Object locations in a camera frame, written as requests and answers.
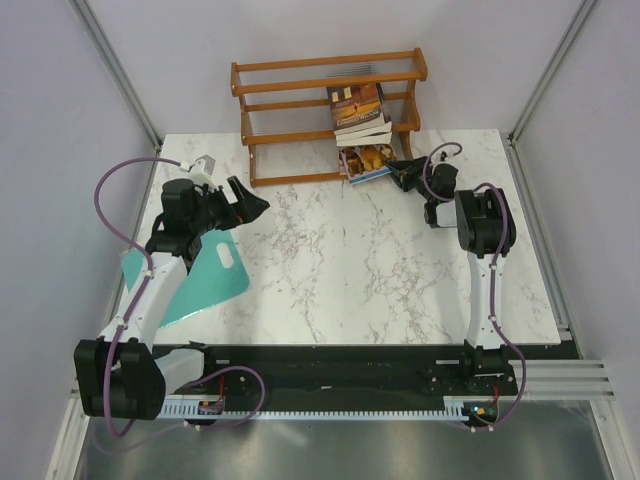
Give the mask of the Jane Eyre blue book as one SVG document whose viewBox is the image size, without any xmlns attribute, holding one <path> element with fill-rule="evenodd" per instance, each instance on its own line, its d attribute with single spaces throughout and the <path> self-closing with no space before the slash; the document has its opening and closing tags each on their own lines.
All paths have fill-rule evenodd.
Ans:
<svg viewBox="0 0 640 480">
<path fill-rule="evenodd" d="M 336 144 L 338 147 L 361 147 L 366 145 L 389 144 L 391 139 L 392 133 L 385 132 L 354 138 L 337 137 Z"/>
</svg>

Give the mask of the Why Do Dogs Bark book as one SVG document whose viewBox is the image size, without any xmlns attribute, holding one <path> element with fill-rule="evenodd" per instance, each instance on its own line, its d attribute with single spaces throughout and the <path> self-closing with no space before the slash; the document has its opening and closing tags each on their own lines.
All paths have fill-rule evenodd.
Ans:
<svg viewBox="0 0 640 480">
<path fill-rule="evenodd" d="M 390 173 L 388 162 L 396 161 L 395 150 L 390 144 L 344 147 L 339 159 L 350 184 L 373 180 Z"/>
</svg>

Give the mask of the A Tale of Two Cities book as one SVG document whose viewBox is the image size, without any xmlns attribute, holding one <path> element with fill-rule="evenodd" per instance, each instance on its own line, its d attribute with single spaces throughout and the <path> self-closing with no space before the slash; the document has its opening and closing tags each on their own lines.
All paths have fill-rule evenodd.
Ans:
<svg viewBox="0 0 640 480">
<path fill-rule="evenodd" d="M 367 137 L 367 136 L 371 136 L 371 135 L 386 134 L 386 133 L 390 132 L 391 129 L 392 129 L 392 122 L 389 121 L 389 122 L 386 122 L 385 124 L 380 125 L 380 126 L 370 127 L 370 128 L 367 128 L 367 129 L 354 131 L 354 132 L 349 132 L 349 133 L 336 134 L 336 139 L 337 140 L 351 140 L 351 139 L 357 139 L 357 138 Z"/>
</svg>

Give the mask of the Kate DiCamillo dark book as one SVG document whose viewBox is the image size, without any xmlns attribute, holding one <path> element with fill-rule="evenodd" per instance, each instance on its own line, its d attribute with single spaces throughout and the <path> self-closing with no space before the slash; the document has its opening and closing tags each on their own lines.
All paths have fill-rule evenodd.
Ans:
<svg viewBox="0 0 640 480">
<path fill-rule="evenodd" d="M 350 134 L 387 123 L 377 83 L 326 88 L 336 134 Z"/>
</svg>

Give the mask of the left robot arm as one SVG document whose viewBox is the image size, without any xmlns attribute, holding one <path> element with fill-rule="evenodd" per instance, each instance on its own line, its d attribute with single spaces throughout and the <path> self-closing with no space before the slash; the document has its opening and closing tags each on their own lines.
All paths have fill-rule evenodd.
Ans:
<svg viewBox="0 0 640 480">
<path fill-rule="evenodd" d="M 94 340 L 80 341 L 74 365 L 84 412 L 91 417 L 154 420 L 166 396 L 190 386 L 208 393 L 219 369 L 199 347 L 178 347 L 153 355 L 156 333 L 169 304 L 191 273 L 202 238 L 258 219 L 269 202 L 251 193 L 235 176 L 222 189 L 179 178 L 164 183 L 156 217 L 134 289 L 108 326 Z"/>
</svg>

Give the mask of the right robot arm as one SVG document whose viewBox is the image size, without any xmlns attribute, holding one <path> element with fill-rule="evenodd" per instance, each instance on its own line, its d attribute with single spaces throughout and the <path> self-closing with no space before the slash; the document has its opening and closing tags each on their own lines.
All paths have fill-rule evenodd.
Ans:
<svg viewBox="0 0 640 480">
<path fill-rule="evenodd" d="M 402 191 L 423 196 L 425 222 L 432 228 L 454 228 L 466 253 L 470 321 L 457 377 L 465 391 L 481 393 L 508 367 L 509 343 L 499 321 L 504 270 L 517 231 L 504 191 L 487 183 L 458 190 L 458 169 L 447 163 L 433 165 L 428 157 L 385 165 Z"/>
</svg>

